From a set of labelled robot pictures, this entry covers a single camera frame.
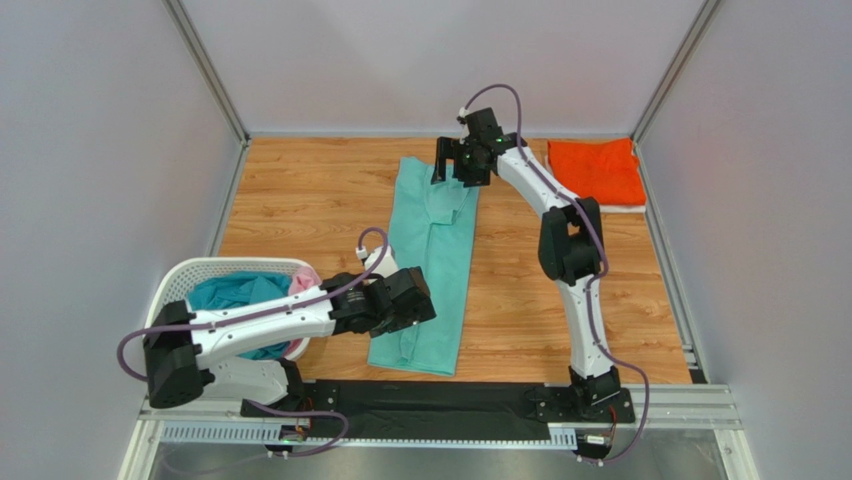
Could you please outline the light teal t-shirt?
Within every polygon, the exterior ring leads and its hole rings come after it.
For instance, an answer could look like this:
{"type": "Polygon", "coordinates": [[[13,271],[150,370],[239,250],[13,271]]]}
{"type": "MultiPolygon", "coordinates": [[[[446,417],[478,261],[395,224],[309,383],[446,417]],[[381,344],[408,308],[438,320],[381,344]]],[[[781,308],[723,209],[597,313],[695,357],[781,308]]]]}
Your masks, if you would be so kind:
{"type": "Polygon", "coordinates": [[[400,159],[388,238],[400,267],[419,267],[436,317],[370,342],[367,362],[380,368],[452,377],[467,306],[479,190],[448,178],[431,182],[434,167],[400,159]]]}

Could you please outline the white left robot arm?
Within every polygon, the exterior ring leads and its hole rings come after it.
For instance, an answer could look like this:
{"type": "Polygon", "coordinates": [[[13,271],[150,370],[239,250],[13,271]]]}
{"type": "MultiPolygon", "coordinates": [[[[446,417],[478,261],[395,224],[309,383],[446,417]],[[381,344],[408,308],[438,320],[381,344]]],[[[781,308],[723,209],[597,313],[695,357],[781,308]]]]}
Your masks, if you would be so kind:
{"type": "Polygon", "coordinates": [[[208,396],[271,405],[296,396],[294,362],[250,361],[244,353],[343,333],[378,337],[436,316],[418,267],[364,280],[339,273],[299,294],[239,308],[193,311],[172,301],[143,340],[149,404],[168,409],[208,396]]]}

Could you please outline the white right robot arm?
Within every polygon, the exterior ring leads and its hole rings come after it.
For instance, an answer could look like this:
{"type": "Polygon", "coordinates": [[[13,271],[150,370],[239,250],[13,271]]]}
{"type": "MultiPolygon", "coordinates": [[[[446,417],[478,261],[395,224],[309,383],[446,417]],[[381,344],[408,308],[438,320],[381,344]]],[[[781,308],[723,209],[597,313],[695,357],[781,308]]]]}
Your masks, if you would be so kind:
{"type": "Polygon", "coordinates": [[[606,260],[598,202],[560,185],[518,134],[503,131],[492,109],[462,109],[457,121],[462,136],[437,141],[432,181],[484,187],[498,176],[530,205],[540,219],[539,264],[559,290],[570,331],[570,405],[587,419],[611,414],[621,381],[600,303],[606,260]]]}

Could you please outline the pink t-shirt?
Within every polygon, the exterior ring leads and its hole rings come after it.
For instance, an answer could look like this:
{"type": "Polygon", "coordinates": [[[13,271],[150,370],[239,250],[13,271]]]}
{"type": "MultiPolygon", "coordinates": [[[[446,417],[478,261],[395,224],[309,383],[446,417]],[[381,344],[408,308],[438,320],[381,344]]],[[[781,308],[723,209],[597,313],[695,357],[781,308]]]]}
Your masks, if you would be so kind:
{"type": "MultiPolygon", "coordinates": [[[[302,266],[297,269],[291,277],[291,285],[288,295],[293,296],[304,292],[312,287],[318,286],[321,279],[317,272],[310,266],[302,266]]],[[[307,338],[294,340],[285,350],[283,357],[290,361],[297,361],[307,350],[310,340],[307,338]]]]}

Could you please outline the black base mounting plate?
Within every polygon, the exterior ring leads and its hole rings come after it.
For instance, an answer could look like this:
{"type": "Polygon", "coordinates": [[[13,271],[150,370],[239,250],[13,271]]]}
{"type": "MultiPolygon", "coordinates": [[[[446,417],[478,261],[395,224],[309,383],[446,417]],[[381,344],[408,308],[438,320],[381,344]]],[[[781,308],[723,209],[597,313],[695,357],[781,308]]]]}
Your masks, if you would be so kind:
{"type": "Polygon", "coordinates": [[[274,403],[282,411],[332,411],[345,436],[367,440],[549,438],[551,423],[632,424],[628,392],[583,407],[570,387],[529,383],[317,380],[274,403]]]}

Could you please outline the folded orange t-shirt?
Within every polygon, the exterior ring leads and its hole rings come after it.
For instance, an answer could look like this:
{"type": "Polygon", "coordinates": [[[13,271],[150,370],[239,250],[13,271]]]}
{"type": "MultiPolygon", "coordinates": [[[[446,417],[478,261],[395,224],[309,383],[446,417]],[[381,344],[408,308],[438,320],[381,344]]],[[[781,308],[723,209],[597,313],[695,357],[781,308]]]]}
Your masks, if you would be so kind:
{"type": "Polygon", "coordinates": [[[555,179],[603,206],[640,207],[647,201],[639,159],[629,138],[603,143],[550,140],[547,163],[555,179]]]}

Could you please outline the dark teal t-shirt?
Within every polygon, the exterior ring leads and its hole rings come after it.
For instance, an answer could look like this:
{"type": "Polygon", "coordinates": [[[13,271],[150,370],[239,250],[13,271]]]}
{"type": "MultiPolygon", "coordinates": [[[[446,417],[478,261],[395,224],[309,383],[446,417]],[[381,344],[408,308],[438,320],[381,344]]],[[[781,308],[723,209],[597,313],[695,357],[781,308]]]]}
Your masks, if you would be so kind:
{"type": "Polygon", "coordinates": [[[187,301],[193,310],[238,308],[286,297],[291,283],[286,274],[237,271],[199,283],[187,301]]]}

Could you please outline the white perforated laundry basket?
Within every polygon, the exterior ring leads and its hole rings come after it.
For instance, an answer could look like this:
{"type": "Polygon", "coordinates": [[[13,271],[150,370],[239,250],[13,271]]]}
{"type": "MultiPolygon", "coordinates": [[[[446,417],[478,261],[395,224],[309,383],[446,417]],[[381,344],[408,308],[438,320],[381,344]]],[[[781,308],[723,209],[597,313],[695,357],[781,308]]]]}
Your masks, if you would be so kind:
{"type": "Polygon", "coordinates": [[[310,266],[304,261],[269,257],[198,257],[173,267],[161,281],[146,323],[150,325],[161,307],[172,301],[185,301],[193,310],[187,294],[199,283],[237,271],[272,272],[292,277],[299,267],[310,266]]]}

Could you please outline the aluminium frame post right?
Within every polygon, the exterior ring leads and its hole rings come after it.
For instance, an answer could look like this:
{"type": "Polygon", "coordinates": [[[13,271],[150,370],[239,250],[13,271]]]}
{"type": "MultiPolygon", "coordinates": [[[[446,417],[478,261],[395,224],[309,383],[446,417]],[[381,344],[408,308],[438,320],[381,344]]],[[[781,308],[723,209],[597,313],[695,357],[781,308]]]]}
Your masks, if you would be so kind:
{"type": "Polygon", "coordinates": [[[676,49],[673,58],[664,71],[661,80],[651,95],[650,100],[644,108],[632,132],[631,138],[636,145],[639,145],[647,136],[670,91],[673,89],[680,75],[686,68],[696,48],[700,44],[707,29],[713,22],[718,10],[723,4],[724,2],[722,0],[704,0],[701,3],[698,12],[676,49]]]}

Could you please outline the aluminium frame post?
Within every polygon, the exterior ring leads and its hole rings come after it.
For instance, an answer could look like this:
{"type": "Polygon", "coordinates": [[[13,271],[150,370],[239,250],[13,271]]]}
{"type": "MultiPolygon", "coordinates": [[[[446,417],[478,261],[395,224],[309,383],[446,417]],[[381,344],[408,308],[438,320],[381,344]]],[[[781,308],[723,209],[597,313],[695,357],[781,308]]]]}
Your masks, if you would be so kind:
{"type": "Polygon", "coordinates": [[[231,96],[227,92],[225,84],[221,79],[221,76],[219,75],[190,16],[189,10],[185,6],[184,2],[180,0],[164,0],[163,4],[172,18],[178,33],[182,37],[190,56],[193,58],[193,61],[210,90],[216,104],[225,117],[226,123],[234,137],[240,145],[246,146],[249,143],[251,136],[245,127],[244,122],[240,118],[231,96]]]}
{"type": "Polygon", "coordinates": [[[639,145],[647,136],[670,91],[673,89],[680,75],[686,68],[696,48],[700,44],[707,29],[713,22],[718,10],[723,4],[724,2],[722,0],[704,0],[701,3],[698,12],[676,49],[673,58],[664,71],[661,80],[651,95],[650,100],[644,108],[632,132],[631,138],[636,145],[639,145]]]}

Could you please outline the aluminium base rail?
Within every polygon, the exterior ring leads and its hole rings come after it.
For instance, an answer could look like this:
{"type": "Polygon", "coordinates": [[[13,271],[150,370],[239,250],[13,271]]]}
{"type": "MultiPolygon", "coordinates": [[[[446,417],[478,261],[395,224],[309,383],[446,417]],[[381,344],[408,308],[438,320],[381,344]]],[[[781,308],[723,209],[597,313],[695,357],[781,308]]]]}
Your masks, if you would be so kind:
{"type": "Polygon", "coordinates": [[[723,385],[316,380],[295,418],[237,401],[144,406],[123,479],[754,479],[723,385]]]}

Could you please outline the aluminium frame post left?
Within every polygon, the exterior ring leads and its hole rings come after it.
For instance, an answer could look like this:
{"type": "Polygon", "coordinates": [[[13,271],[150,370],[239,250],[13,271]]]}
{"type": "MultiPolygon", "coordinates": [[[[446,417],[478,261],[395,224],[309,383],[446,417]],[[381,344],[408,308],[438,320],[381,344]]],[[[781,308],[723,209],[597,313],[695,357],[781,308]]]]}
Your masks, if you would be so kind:
{"type": "Polygon", "coordinates": [[[163,4],[172,18],[178,33],[182,37],[190,56],[193,58],[193,61],[210,90],[216,104],[225,117],[226,123],[234,137],[240,145],[246,146],[249,143],[251,136],[245,127],[244,122],[240,118],[231,96],[227,92],[225,84],[221,79],[221,76],[219,75],[190,16],[189,10],[185,6],[184,2],[180,0],[164,0],[163,4]]]}

